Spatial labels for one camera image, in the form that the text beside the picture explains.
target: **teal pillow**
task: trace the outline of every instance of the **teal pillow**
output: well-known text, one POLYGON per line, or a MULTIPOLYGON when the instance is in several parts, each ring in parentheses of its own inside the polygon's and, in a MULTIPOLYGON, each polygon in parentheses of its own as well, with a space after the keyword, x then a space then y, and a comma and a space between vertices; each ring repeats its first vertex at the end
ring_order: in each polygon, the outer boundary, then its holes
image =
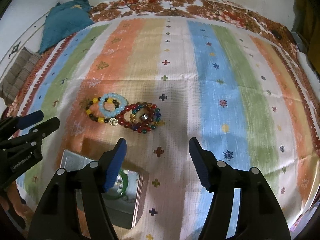
POLYGON ((39 53, 57 44, 69 35, 93 24, 88 12, 88 0, 73 0, 53 7, 44 22, 43 37, 39 53))

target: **blue stripe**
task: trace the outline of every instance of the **blue stripe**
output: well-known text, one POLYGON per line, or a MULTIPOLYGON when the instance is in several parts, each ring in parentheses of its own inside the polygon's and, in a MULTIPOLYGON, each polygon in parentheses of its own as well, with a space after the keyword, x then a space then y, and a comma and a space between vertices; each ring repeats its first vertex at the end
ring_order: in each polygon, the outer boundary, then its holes
MULTIPOLYGON (((49 87, 51 86, 51 83, 54 81, 54 79, 56 78, 57 74, 63 69, 65 63, 69 59, 69 56, 72 54, 74 49, 84 39, 84 37, 89 33, 90 30, 91 30, 91 28, 86 28, 84 30, 81 30, 71 39, 69 44, 66 46, 66 48, 63 50, 63 52, 60 54, 60 56, 58 57, 58 59, 56 60, 56 62, 52 66, 52 68, 49 70, 49 72, 45 76, 43 82, 39 86, 39 88, 38 88, 38 90, 37 90, 37 92, 35 94, 35 97, 33 99, 33 102, 31 102, 31 107, 28 110, 28 113, 33 113, 35 111, 41 110, 41 106, 42 106, 43 100, 45 98, 45 95, 46 95, 49 87)), ((21 131, 20 135, 27 134, 28 131, 32 127, 33 126, 28 127, 27 129, 21 131)), ((25 178, 25 173, 22 174, 16 180, 18 185, 20 185, 21 187, 23 186, 24 178, 25 178)))
MULTIPOLYGON (((247 123, 241 94, 238 89, 232 68, 227 56, 224 54, 211 25, 189 21, 188 26, 192 36, 195 51, 196 66, 199 76, 200 89, 200 119, 202 125, 203 148, 214 153, 218 160, 224 160, 233 168, 248 170, 250 156, 248 154, 247 123), (220 106, 220 100, 225 100, 227 106, 220 106), (229 132, 224 133, 221 126, 227 124, 229 132), (233 159, 224 159, 224 152, 233 152, 233 159)), ((234 210, 232 212, 227 237, 234 235, 238 217, 240 195, 234 197, 234 210)), ((201 190, 195 231, 205 222, 212 201, 212 193, 204 188, 201 190)))

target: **orange stripe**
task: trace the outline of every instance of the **orange stripe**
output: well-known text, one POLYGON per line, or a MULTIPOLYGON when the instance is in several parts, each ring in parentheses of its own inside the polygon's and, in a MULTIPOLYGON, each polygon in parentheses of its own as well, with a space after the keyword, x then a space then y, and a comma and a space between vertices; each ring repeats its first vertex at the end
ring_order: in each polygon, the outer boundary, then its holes
MULTIPOLYGON (((80 86, 80 91, 78 92, 77 99, 73 105, 73 110, 67 119, 66 123, 68 125, 66 125, 66 127, 74 128, 66 129, 65 131, 65 136, 63 137, 60 151, 56 159, 57 167, 60 165, 64 149, 69 149, 73 152, 81 152, 86 157, 92 159, 99 158, 99 156, 92 156, 95 150, 92 148, 88 149, 88 145, 97 149, 100 155, 103 153, 101 145, 99 145, 99 137, 103 136, 106 129, 112 129, 114 127, 109 124, 97 123, 90 120, 84 109, 81 109, 79 102, 82 102, 86 98, 92 100, 94 97, 102 96, 102 91, 103 93, 121 93, 121 91, 119 91, 119 86, 116 85, 116 80, 121 79, 121 77, 125 75, 127 59, 131 54, 134 40, 142 29, 143 23, 143 19, 122 21, 117 29, 111 33, 101 53, 92 63, 85 80, 80 86), (108 67, 99 69, 99 66, 106 66, 106 64, 108 64, 108 67), (90 83, 88 81, 93 79, 102 81, 100 84, 89 88, 90 83), (78 125, 86 128, 85 132, 74 136, 78 125)), ((100 114, 98 111, 98 104, 94 104, 91 109, 94 113, 97 113, 97 115, 98 113, 100 114)))
POLYGON ((289 110, 298 153, 297 184, 302 198, 302 203, 304 204, 309 198, 314 174, 316 172, 316 159, 318 158, 314 149, 304 106, 290 74, 271 45, 256 37, 251 36, 251 39, 273 71, 273 74, 281 88, 285 104, 289 110), (307 185, 303 184, 304 180, 308 180, 307 185))

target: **multicolored beaded bracelet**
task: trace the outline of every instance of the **multicolored beaded bracelet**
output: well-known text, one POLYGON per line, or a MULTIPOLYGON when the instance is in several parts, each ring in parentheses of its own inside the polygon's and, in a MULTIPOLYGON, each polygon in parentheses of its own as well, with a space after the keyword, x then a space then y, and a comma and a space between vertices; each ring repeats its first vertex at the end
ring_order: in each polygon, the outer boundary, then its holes
POLYGON ((127 104, 128 104, 127 100, 123 96, 116 93, 108 93, 108 94, 104 94, 101 97, 101 100, 99 102, 99 110, 106 118, 111 118, 111 117, 115 117, 117 114, 120 114, 121 111, 123 111, 124 108, 127 106, 127 104), (108 100, 110 102, 111 100, 119 101, 119 105, 114 111, 109 111, 104 108, 104 102, 108 102, 108 100))
MULTIPOLYGON (((90 101, 88 104, 87 104, 87 107, 85 108, 85 111, 87 113, 87 115, 90 117, 91 120, 93 121, 96 121, 96 122, 100 122, 100 123, 108 123, 110 121, 110 124, 113 125, 113 126, 117 126, 118 125, 118 120, 116 120, 115 118, 104 118, 104 117, 99 117, 99 116, 95 116, 93 113, 92 113, 92 110, 90 109, 90 107, 94 104, 94 103, 98 103, 101 101, 101 97, 98 97, 98 98, 93 98, 92 101, 90 101)), ((119 108, 119 102, 115 99, 111 99, 110 100, 108 99, 106 102, 108 103, 113 103, 115 105, 115 109, 118 109, 119 108)))
POLYGON ((126 106, 124 108, 124 111, 121 111, 121 113, 116 116, 116 119, 118 119, 119 124, 123 125, 125 128, 130 128, 133 131, 137 131, 138 133, 147 133, 151 130, 156 129, 158 122, 161 120, 160 116, 160 109, 157 108, 157 105, 153 105, 152 103, 147 102, 138 102, 136 104, 126 106), (134 123, 136 120, 137 112, 139 112, 143 108, 146 109, 148 113, 144 113, 140 116, 141 122, 134 123), (130 114, 130 122, 128 122, 124 118, 124 114, 126 112, 129 112, 130 110, 132 110, 132 113, 130 114))

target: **cushion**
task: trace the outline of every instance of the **cushion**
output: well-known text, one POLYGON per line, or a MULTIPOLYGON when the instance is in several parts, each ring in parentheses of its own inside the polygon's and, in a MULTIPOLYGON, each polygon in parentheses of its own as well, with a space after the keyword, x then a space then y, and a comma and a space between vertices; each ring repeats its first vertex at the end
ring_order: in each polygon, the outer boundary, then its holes
POLYGON ((88 12, 88 0, 73 0, 53 7, 44 23, 39 53, 57 44, 69 35, 93 24, 88 12))
POLYGON ((32 54, 23 47, 0 84, 0 97, 6 105, 12 104, 39 59, 38 53, 32 54))

